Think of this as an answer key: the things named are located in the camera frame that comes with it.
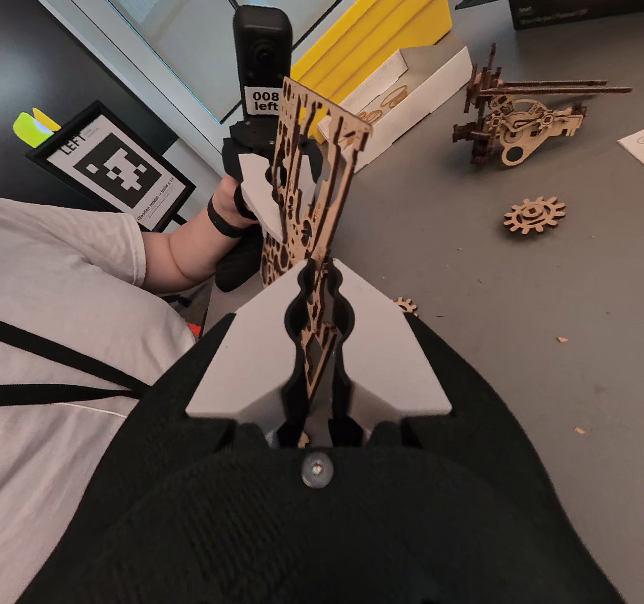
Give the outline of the partly built wooden model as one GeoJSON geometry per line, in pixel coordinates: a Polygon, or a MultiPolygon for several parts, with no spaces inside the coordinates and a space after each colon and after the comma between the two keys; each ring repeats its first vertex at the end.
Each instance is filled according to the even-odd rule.
{"type": "Polygon", "coordinates": [[[474,108],[476,120],[453,127],[453,142],[472,143],[474,165],[487,163],[497,144],[504,165],[519,165],[547,139],[576,133],[587,115],[580,97],[632,92],[606,80],[504,80],[502,67],[493,70],[495,55],[493,43],[487,65],[474,63],[466,85],[464,113],[474,108]]]}

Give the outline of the person's white garment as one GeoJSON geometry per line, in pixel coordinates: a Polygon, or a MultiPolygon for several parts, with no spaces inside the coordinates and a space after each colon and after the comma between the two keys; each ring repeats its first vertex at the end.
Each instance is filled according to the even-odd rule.
{"type": "MultiPolygon", "coordinates": [[[[1,320],[152,385],[196,342],[141,289],[129,215],[1,200],[1,320]]],[[[74,516],[137,401],[1,407],[1,602],[14,603],[74,516]]]]}

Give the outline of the laser-cut wooden parts sheet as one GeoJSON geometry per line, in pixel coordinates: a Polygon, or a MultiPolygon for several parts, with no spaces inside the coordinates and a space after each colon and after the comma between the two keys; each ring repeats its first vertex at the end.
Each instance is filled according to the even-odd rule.
{"type": "Polygon", "coordinates": [[[280,208],[285,242],[264,238],[260,275],[267,287],[299,262],[313,260],[309,324],[302,331],[310,407],[337,338],[334,323],[323,320],[331,245],[359,153],[365,149],[372,126],[288,77],[284,78],[281,101],[272,175],[267,173],[267,180],[272,182],[273,198],[280,208]],[[330,121],[326,159],[335,183],[334,199],[328,201],[327,189],[318,201],[305,202],[300,183],[303,146],[320,109],[330,121]]]}

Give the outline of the yellow plastic bin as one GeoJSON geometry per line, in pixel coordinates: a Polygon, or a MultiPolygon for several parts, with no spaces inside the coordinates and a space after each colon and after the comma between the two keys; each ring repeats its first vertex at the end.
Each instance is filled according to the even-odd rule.
{"type": "Polygon", "coordinates": [[[451,28],[447,0],[357,0],[291,77],[339,104],[395,52],[434,45],[451,28]]]}

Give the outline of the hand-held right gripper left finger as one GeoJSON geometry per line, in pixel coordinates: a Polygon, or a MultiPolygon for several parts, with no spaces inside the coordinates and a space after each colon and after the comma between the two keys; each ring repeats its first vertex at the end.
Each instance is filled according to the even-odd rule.
{"type": "Polygon", "coordinates": [[[186,414],[253,423],[275,446],[298,447],[309,411],[302,331],[312,291],[307,259],[238,309],[186,414]]]}

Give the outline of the person's left hand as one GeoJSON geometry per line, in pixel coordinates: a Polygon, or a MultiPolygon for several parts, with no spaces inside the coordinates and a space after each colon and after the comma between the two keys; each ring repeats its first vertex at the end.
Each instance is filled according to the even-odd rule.
{"type": "Polygon", "coordinates": [[[239,187],[232,176],[225,175],[212,197],[215,212],[228,224],[239,229],[245,229],[254,223],[253,220],[242,216],[235,204],[234,195],[239,187]]]}

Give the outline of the open instruction booklet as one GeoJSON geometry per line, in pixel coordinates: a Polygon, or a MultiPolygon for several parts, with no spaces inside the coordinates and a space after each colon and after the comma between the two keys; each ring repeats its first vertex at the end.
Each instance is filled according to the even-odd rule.
{"type": "Polygon", "coordinates": [[[622,139],[617,143],[631,154],[640,163],[644,164],[644,130],[637,131],[622,139]]]}

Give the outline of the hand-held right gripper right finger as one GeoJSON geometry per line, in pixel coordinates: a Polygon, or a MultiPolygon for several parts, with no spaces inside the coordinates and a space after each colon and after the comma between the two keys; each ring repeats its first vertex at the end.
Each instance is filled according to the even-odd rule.
{"type": "Polygon", "coordinates": [[[339,332],[336,377],[348,388],[346,415],[364,430],[383,421],[447,415],[452,405],[433,371],[407,313],[339,259],[334,309],[348,307],[339,332]]]}

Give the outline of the white box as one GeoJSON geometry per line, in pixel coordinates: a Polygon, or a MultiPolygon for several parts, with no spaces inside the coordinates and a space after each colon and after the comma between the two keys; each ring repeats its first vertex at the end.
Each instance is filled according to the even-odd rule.
{"type": "Polygon", "coordinates": [[[343,109],[373,127],[356,171],[436,111],[470,77],[468,48],[452,34],[436,45],[401,48],[392,54],[340,102],[343,109]]]}

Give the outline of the small thick wooden gear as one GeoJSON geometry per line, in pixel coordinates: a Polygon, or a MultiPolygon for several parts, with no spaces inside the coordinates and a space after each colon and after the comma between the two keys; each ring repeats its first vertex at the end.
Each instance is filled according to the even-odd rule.
{"type": "Polygon", "coordinates": [[[503,225],[511,232],[520,231],[528,235],[531,230],[543,233],[546,227],[556,227],[559,220],[566,216],[566,204],[558,202],[556,197],[536,200],[524,199],[521,204],[511,206],[511,211],[504,214],[503,225]]]}

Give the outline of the black wristband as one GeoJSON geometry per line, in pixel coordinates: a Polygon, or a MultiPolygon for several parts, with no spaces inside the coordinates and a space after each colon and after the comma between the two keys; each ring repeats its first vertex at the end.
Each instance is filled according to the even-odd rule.
{"type": "Polygon", "coordinates": [[[246,229],[233,226],[226,221],[214,208],[213,198],[207,204],[207,215],[214,228],[226,238],[240,239],[244,237],[246,229]]]}

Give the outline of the black framed marker sign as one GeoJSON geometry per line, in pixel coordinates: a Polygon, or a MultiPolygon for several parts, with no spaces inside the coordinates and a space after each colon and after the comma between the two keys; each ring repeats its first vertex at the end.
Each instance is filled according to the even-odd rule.
{"type": "Polygon", "coordinates": [[[196,189],[100,101],[26,157],[103,210],[133,216],[145,231],[162,232],[176,221],[196,189]]]}

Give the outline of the neon yellow sticky notes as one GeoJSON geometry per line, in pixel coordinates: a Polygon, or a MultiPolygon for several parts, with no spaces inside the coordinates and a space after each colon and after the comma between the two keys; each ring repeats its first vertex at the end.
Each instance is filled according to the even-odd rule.
{"type": "Polygon", "coordinates": [[[61,125],[48,117],[38,108],[32,113],[21,112],[14,120],[14,134],[32,149],[38,148],[51,136],[61,130],[61,125]]]}

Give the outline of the person's left forearm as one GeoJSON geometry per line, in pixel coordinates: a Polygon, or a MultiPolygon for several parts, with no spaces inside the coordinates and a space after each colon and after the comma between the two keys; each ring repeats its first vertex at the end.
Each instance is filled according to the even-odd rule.
{"type": "Polygon", "coordinates": [[[142,288],[153,294],[189,290],[214,275],[217,262],[240,238],[222,234],[206,209],[170,234],[143,232],[146,273],[142,288]]]}

